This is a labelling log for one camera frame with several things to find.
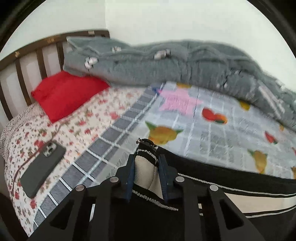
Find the cloth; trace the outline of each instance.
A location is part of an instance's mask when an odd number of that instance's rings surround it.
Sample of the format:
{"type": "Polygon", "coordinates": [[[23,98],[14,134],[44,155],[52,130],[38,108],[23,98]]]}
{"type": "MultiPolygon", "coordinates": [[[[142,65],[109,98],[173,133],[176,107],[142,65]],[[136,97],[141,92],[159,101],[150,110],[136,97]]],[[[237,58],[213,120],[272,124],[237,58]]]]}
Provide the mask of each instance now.
{"type": "Polygon", "coordinates": [[[41,81],[31,92],[52,123],[68,116],[109,85],[96,77],[77,77],[61,71],[41,81]]]}
{"type": "Polygon", "coordinates": [[[101,37],[68,37],[64,70],[111,84],[175,81],[211,89],[258,107],[296,130],[296,94],[265,74],[246,53],[224,44],[175,41],[141,46],[101,37]]]}

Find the checkered sheet border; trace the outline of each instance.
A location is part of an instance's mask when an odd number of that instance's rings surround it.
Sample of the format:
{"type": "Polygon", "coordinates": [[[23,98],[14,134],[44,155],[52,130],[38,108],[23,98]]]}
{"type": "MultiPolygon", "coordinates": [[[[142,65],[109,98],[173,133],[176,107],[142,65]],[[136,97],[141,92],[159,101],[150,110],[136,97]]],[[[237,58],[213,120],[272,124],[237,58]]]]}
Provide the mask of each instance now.
{"type": "Polygon", "coordinates": [[[119,160],[118,163],[112,163],[109,160],[117,150],[123,150],[126,154],[135,152],[136,143],[129,145],[129,148],[125,148],[122,143],[129,135],[132,135],[132,130],[139,124],[156,100],[158,94],[153,89],[161,89],[162,87],[163,84],[153,84],[148,87],[142,96],[69,167],[38,208],[34,219],[34,230],[75,186],[79,184],[86,187],[98,185],[115,175],[117,169],[126,164],[127,158],[119,160]],[[98,180],[105,169],[107,169],[108,174],[98,180]]]}

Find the fruit-patterned sheet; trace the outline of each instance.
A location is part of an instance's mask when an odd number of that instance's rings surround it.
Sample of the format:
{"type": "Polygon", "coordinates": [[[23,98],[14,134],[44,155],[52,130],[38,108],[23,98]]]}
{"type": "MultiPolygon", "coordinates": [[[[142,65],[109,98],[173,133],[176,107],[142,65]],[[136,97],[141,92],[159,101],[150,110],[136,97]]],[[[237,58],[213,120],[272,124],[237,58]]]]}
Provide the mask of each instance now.
{"type": "Polygon", "coordinates": [[[194,160],[296,178],[296,133],[235,98],[167,83],[133,135],[194,160]]]}

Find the yellow pear print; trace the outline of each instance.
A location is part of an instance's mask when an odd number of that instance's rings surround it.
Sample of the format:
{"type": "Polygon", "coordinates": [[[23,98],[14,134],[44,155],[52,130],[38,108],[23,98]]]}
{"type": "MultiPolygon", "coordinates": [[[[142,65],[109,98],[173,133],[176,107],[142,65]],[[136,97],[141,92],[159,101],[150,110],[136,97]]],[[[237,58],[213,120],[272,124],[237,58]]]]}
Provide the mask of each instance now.
{"type": "Polygon", "coordinates": [[[192,85],[182,84],[182,83],[176,83],[176,86],[182,89],[190,89],[192,85]]]}
{"type": "Polygon", "coordinates": [[[291,170],[293,172],[294,179],[296,179],[296,167],[291,167],[291,170]]]}
{"type": "Polygon", "coordinates": [[[173,130],[165,126],[155,126],[147,121],[145,123],[150,130],[148,139],[153,141],[155,145],[165,145],[176,139],[177,135],[183,131],[173,130]]]}
{"type": "Polygon", "coordinates": [[[259,173],[264,174],[265,168],[267,165],[267,154],[264,154],[259,150],[256,150],[256,151],[248,150],[248,152],[254,158],[255,166],[256,166],[257,170],[259,171],[259,173]]]}
{"type": "Polygon", "coordinates": [[[245,111],[249,111],[250,109],[250,104],[248,104],[247,102],[244,102],[242,100],[239,101],[239,104],[241,106],[241,108],[243,108],[245,111]]]}

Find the floral bedsheet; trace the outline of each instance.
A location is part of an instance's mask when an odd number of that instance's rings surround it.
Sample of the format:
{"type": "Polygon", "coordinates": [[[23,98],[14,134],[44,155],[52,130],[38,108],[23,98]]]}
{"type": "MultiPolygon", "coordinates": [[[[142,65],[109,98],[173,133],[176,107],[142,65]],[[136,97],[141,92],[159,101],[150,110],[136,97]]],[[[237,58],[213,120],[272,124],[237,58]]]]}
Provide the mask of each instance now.
{"type": "Polygon", "coordinates": [[[142,88],[109,88],[93,96],[88,102],[68,117],[52,124],[37,103],[25,110],[26,117],[18,119],[17,128],[2,136],[2,155],[5,159],[5,181],[10,191],[13,207],[21,225],[28,235],[33,232],[34,217],[51,188],[67,171],[72,163],[85,151],[97,137],[123,114],[143,93],[142,88]],[[33,155],[38,147],[50,140],[60,127],[54,140],[66,147],[64,158],[48,176],[35,198],[26,196],[20,183],[32,158],[17,174],[20,165],[33,155]]]}

